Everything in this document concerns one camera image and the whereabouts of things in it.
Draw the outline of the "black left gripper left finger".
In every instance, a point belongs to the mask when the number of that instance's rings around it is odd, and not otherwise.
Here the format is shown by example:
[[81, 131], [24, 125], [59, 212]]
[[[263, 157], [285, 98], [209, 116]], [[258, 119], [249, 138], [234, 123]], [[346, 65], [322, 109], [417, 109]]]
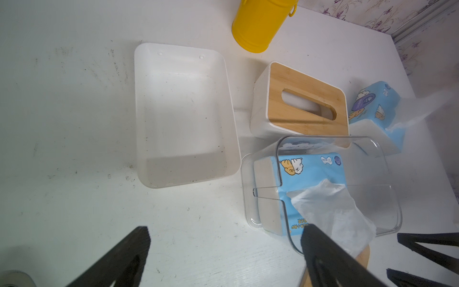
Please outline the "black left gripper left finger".
[[150, 244], [148, 227], [136, 227], [69, 286], [138, 287]]

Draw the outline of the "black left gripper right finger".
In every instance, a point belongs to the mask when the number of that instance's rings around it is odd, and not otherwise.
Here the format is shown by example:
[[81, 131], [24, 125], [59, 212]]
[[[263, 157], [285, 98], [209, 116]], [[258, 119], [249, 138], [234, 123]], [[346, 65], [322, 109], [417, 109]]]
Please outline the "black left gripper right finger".
[[383, 287], [351, 255], [313, 224], [304, 227], [301, 247], [314, 287]]

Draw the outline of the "clear plastic tissue box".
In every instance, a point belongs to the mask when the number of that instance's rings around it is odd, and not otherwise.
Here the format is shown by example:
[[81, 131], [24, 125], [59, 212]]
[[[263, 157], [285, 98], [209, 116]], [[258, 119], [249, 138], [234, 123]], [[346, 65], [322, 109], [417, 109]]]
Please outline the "clear plastic tissue box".
[[241, 177], [249, 225], [296, 252], [309, 224], [352, 255], [402, 225], [385, 155], [366, 136], [286, 136], [246, 155]]

